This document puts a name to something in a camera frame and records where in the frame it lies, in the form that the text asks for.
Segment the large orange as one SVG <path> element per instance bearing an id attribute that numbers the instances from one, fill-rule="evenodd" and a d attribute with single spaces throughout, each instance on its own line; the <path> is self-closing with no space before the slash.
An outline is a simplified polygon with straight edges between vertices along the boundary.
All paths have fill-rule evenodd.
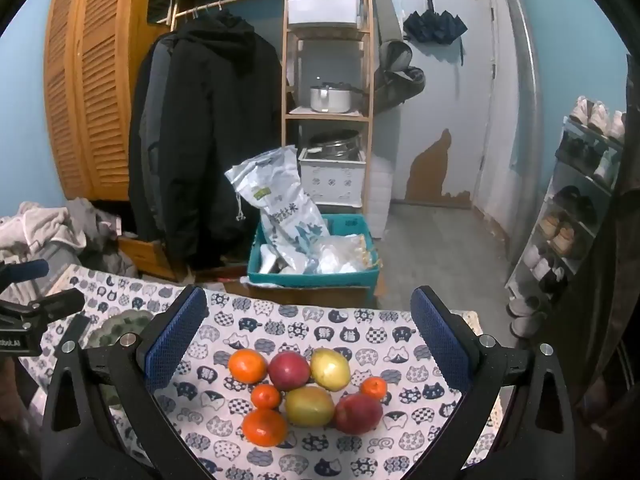
<path id="1" fill-rule="evenodd" d="M 254 385 L 267 376 L 268 363 L 260 353 L 241 349 L 230 356 L 228 369 L 231 376 L 238 382 Z"/>
<path id="2" fill-rule="evenodd" d="M 288 435 L 286 419 L 279 412 L 265 408 L 258 408 L 247 414 L 241 428 L 250 443 L 264 448 L 281 444 Z"/>

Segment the small mandarin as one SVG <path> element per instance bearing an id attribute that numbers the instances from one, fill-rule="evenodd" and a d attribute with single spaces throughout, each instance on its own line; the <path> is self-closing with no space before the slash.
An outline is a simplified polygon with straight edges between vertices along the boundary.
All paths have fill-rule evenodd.
<path id="1" fill-rule="evenodd" d="M 368 377 L 361 383 L 359 392 L 372 399 L 383 401 L 387 394 L 387 382 L 382 377 Z"/>
<path id="2" fill-rule="evenodd" d="M 281 393 L 273 385 L 259 384 L 250 394 L 250 400 L 260 410 L 276 410 L 281 403 Z"/>

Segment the red apple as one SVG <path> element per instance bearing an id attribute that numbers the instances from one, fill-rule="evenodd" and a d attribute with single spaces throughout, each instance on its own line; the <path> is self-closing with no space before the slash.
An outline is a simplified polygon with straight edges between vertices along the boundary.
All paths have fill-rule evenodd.
<path id="1" fill-rule="evenodd" d="M 336 404 L 334 426 L 344 434 L 360 436 L 378 426 L 382 416 L 382 403 L 378 399 L 363 393 L 354 393 L 344 396 Z"/>
<path id="2" fill-rule="evenodd" d="M 285 351 L 275 356 L 268 365 L 270 382 L 280 391 L 303 387 L 310 377 L 307 361 L 298 353 Z"/>

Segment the large orange front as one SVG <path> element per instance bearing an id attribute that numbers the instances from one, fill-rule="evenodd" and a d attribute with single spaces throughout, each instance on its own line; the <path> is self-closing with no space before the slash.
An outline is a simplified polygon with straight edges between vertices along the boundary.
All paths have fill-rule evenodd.
<path id="1" fill-rule="evenodd" d="M 288 435 L 286 419 L 279 412 L 265 408 L 258 408 L 247 414 L 241 428 L 250 443 L 264 448 L 281 444 Z"/>

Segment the green yellow pear front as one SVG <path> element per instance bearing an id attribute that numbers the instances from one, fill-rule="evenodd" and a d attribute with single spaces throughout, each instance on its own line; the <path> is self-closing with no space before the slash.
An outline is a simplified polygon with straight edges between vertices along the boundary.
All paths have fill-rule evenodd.
<path id="1" fill-rule="evenodd" d="M 285 396 L 284 408 L 290 424 L 308 428 L 328 426 L 335 411 L 329 393 L 311 386 L 289 391 Z"/>

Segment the pile of grey clothes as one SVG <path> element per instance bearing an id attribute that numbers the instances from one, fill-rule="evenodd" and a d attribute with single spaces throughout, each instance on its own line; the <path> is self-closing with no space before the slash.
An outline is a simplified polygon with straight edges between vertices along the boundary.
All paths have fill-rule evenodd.
<path id="1" fill-rule="evenodd" d="M 42 259 L 49 271 L 43 278 L 8 286 L 1 298 L 29 304 L 47 295 L 68 266 L 135 276 L 137 268 L 117 246 L 119 235 L 122 220 L 99 210 L 85 198 L 69 200 L 58 208 L 21 203 L 17 214 L 1 219 L 1 261 Z"/>

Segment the green patterned plate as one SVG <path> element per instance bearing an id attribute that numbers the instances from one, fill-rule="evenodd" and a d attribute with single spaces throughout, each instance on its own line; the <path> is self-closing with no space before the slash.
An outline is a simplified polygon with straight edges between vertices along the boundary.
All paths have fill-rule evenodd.
<path id="1" fill-rule="evenodd" d="M 122 335 L 134 333 L 140 335 L 149 325 L 154 315 L 148 311 L 129 309 L 108 318 L 91 332 L 87 341 L 88 348 L 108 347 Z"/>

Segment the wooden drawer box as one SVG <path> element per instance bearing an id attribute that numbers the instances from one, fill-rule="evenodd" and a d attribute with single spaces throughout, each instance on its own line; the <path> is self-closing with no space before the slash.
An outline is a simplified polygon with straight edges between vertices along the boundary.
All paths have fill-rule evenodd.
<path id="1" fill-rule="evenodd" d="M 159 240 L 144 242 L 137 238 L 120 236 L 117 245 L 141 273 L 173 282 L 181 282 L 188 275 L 182 264 L 170 261 L 164 245 Z"/>

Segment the cat pattern tablecloth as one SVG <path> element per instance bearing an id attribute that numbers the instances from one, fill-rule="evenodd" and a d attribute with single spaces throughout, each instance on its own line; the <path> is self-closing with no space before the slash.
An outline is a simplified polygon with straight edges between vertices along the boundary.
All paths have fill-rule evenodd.
<path id="1" fill-rule="evenodd" d="M 406 311 L 205 298 L 155 396 L 218 479 L 399 479 L 460 402 Z"/>

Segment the black hanging jacket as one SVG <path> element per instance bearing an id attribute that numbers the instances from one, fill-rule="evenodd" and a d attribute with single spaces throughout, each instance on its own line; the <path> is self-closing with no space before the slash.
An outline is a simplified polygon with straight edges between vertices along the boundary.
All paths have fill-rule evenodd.
<path id="1" fill-rule="evenodd" d="M 225 173 L 277 148 L 281 63 L 228 10 L 159 36 L 140 65 L 129 128 L 129 201 L 140 240 L 193 272 L 244 260 L 259 214 Z"/>

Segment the clear plastic bag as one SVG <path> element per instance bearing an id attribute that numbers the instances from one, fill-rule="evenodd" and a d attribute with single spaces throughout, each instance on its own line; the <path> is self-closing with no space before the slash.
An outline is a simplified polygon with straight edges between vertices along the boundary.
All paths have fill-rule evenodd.
<path id="1" fill-rule="evenodd" d="M 310 246 L 308 274 L 351 274 L 377 269 L 381 259 L 363 234 L 329 235 Z"/>

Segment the wooden louvered wardrobe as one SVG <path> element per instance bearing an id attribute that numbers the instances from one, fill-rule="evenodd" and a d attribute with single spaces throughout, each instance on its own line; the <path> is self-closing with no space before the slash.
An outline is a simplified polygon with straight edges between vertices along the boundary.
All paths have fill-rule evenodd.
<path id="1" fill-rule="evenodd" d="M 44 104 L 68 198 L 126 200 L 129 128 L 138 71 L 167 26 L 149 0 L 52 0 L 44 44 Z"/>

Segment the white rice bag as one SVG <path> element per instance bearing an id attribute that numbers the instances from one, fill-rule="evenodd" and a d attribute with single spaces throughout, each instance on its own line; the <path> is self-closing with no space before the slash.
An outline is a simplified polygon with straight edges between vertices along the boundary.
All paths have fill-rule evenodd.
<path id="1" fill-rule="evenodd" d="M 259 210 L 267 243 L 296 274 L 317 271 L 314 245 L 329 235 L 303 188 L 293 145 L 263 152 L 226 171 L 236 194 Z"/>

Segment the teal plastic crate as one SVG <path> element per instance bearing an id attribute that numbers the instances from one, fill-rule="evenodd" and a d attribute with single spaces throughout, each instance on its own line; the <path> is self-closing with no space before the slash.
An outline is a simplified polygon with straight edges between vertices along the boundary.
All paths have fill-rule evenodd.
<path id="1" fill-rule="evenodd" d="M 332 287 L 365 287 L 369 289 L 369 295 L 375 291 L 380 276 L 381 263 L 376 260 L 378 251 L 370 233 L 366 218 L 362 214 L 322 214 L 323 220 L 329 228 L 331 235 L 345 236 L 350 234 L 363 235 L 367 250 L 372 252 L 374 265 L 371 269 L 352 273 L 333 274 L 283 274 L 260 273 L 262 266 L 262 254 L 260 248 L 267 241 L 262 225 L 258 224 L 252 248 L 250 248 L 250 260 L 247 265 L 247 276 L 253 284 L 273 284 L 287 288 L 332 288 Z"/>

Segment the shoe rack with shoes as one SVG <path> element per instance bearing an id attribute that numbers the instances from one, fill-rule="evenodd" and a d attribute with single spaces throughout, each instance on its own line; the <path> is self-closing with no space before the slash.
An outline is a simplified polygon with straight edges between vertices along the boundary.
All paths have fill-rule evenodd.
<path id="1" fill-rule="evenodd" d="M 527 340 L 582 266 L 602 226 L 624 152 L 625 114 L 578 96 L 563 118 L 554 168 L 506 290 L 511 333 Z"/>

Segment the white patterned storage box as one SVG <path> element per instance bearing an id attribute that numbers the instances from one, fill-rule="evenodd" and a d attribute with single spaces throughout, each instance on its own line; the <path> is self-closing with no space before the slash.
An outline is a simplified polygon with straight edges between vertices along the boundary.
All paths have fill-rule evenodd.
<path id="1" fill-rule="evenodd" d="M 367 162 L 363 152 L 355 160 L 321 158 L 318 148 L 304 148 L 298 158 L 304 191 L 318 206 L 360 208 Z"/>

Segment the white door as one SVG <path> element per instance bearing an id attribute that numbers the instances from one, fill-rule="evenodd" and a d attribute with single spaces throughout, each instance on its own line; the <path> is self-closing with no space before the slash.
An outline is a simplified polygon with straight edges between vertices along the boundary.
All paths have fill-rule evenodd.
<path id="1" fill-rule="evenodd" d="M 448 46 L 413 41 L 425 88 L 399 110 L 394 197 L 469 209 L 484 162 L 495 47 L 492 0 L 400 0 L 405 16 L 434 9 L 462 19 Z"/>

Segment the steel pot on box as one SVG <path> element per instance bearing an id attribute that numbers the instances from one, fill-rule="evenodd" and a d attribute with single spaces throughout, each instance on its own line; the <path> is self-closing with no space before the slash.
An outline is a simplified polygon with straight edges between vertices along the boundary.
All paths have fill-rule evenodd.
<path id="1" fill-rule="evenodd" d="M 341 129 L 317 133 L 309 140 L 307 156 L 314 159 L 358 160 L 361 134 Z"/>

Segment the wooden shelf rack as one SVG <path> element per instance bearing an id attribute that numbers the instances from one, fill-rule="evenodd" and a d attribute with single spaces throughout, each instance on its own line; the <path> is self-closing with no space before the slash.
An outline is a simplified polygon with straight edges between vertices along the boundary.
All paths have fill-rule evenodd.
<path id="1" fill-rule="evenodd" d="M 323 210 L 368 209 L 373 0 L 283 0 L 281 142 Z"/>

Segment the white cooking pot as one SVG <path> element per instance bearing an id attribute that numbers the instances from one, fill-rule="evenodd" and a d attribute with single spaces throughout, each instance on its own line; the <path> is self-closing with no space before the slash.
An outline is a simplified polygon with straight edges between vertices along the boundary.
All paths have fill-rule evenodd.
<path id="1" fill-rule="evenodd" d="M 309 91 L 310 108 L 323 114 L 346 114 L 356 110 L 362 91 L 351 84 L 322 82 Z"/>

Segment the grey hanging bag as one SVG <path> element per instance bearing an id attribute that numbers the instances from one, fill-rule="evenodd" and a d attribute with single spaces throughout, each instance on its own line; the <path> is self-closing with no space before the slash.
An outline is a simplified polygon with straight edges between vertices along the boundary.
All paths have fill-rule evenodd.
<path id="1" fill-rule="evenodd" d="M 425 88 L 425 75 L 412 66 L 412 50 L 404 40 L 385 41 L 378 49 L 380 66 L 374 74 L 373 113 L 398 107 L 420 94 Z"/>

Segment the dark folded umbrella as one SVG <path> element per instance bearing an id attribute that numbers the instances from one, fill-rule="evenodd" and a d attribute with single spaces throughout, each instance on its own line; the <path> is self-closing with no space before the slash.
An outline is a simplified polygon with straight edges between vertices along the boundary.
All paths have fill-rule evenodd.
<path id="1" fill-rule="evenodd" d="M 467 30 L 468 26 L 460 16 L 448 11 L 437 13 L 426 10 L 422 14 L 412 12 L 404 21 L 405 36 L 419 44 L 449 46 Z"/>

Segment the white plastic drawer bin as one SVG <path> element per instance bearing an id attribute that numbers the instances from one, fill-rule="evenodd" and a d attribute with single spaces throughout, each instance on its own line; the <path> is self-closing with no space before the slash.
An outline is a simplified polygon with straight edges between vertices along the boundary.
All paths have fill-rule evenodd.
<path id="1" fill-rule="evenodd" d="M 288 24 L 303 26 L 359 25 L 360 0 L 285 0 Z"/>

